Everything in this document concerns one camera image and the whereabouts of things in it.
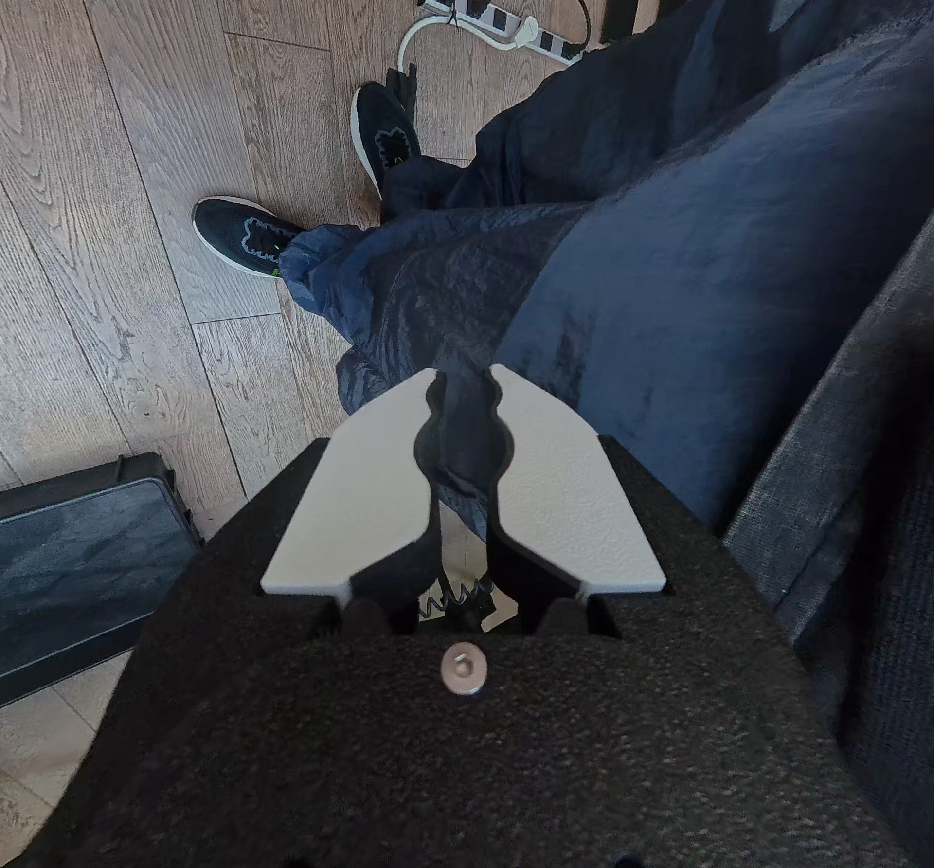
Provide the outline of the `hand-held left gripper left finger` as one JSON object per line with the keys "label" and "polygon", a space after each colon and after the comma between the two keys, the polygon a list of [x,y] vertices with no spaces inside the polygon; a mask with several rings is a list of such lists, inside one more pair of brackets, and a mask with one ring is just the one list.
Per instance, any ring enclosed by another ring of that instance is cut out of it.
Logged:
{"label": "hand-held left gripper left finger", "polygon": [[446,376],[422,369],[335,431],[261,578],[266,596],[366,601],[415,631],[441,571],[436,466]]}

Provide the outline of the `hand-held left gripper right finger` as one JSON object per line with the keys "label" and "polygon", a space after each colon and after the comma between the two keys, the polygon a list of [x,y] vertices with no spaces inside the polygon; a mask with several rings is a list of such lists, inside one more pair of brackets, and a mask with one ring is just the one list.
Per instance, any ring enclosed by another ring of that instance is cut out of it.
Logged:
{"label": "hand-held left gripper right finger", "polygon": [[600,436],[554,395],[496,363],[491,420],[503,458],[488,497],[486,554],[524,631],[555,603],[657,596],[668,585]]}

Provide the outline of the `person's navy blue trousers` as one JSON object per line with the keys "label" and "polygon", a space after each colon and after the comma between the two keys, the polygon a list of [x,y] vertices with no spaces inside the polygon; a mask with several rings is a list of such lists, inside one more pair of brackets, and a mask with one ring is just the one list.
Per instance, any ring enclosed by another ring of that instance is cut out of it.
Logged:
{"label": "person's navy blue trousers", "polygon": [[494,363],[613,436],[720,524],[923,223],[687,225],[618,197],[320,225],[282,258],[295,302],[350,344],[354,413],[424,368],[447,377],[439,469],[484,522]]}

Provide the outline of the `black hard case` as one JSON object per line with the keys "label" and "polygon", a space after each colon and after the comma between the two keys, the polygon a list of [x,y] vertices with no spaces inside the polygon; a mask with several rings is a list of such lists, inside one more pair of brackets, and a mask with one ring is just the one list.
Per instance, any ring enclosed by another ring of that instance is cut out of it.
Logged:
{"label": "black hard case", "polygon": [[157,453],[1,494],[1,706],[128,651],[204,546]]}

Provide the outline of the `grey woven fabric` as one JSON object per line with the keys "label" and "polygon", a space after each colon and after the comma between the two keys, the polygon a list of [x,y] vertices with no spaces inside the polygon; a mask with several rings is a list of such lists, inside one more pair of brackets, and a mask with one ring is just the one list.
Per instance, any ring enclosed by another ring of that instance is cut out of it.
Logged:
{"label": "grey woven fabric", "polygon": [[723,541],[833,747],[911,861],[933,855],[933,220],[837,350]]}

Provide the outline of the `person's left shoe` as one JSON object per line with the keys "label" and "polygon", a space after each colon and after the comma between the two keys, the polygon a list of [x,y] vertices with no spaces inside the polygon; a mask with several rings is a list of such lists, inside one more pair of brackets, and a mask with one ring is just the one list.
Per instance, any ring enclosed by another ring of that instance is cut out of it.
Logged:
{"label": "person's left shoe", "polygon": [[223,263],[255,277],[279,278],[282,253],[303,230],[259,204],[205,197],[193,207],[193,229]]}

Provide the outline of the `person's shoe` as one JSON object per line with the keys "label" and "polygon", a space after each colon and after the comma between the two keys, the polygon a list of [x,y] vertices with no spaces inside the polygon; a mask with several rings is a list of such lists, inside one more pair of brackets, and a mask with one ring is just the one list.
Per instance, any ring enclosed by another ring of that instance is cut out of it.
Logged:
{"label": "person's shoe", "polygon": [[193,229],[223,263],[255,277],[279,278],[282,253],[303,230],[259,204],[205,197],[193,207]]}
{"label": "person's shoe", "polygon": [[414,125],[395,94],[375,81],[354,93],[349,116],[353,148],[381,197],[391,168],[421,154]]}

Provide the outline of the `person's right leg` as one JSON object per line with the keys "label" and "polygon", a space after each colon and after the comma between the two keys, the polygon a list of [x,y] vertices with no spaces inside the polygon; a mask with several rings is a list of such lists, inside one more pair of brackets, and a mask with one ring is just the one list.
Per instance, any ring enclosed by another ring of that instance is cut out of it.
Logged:
{"label": "person's right leg", "polygon": [[468,166],[392,168],[381,220],[616,197],[682,225],[923,223],[932,0],[688,0],[497,115]]}

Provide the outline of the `person's right shoe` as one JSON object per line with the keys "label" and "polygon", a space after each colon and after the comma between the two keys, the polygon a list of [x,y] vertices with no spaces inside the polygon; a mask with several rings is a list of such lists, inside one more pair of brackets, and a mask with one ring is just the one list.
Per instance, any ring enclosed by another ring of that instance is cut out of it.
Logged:
{"label": "person's right shoe", "polygon": [[391,168],[421,154],[414,125],[395,94],[375,81],[354,93],[349,116],[353,148],[381,197]]}

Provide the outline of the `white black power strip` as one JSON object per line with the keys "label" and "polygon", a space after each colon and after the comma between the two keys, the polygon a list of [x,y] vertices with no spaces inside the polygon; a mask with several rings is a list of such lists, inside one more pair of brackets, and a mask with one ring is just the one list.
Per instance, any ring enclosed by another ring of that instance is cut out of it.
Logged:
{"label": "white black power strip", "polygon": [[484,9],[482,0],[415,0],[415,4],[423,15],[403,35],[397,54],[399,65],[403,64],[414,35],[435,25],[451,26],[476,36],[499,52],[528,50],[563,67],[577,63],[583,55],[583,50],[541,26],[534,16],[521,16],[492,3]]}

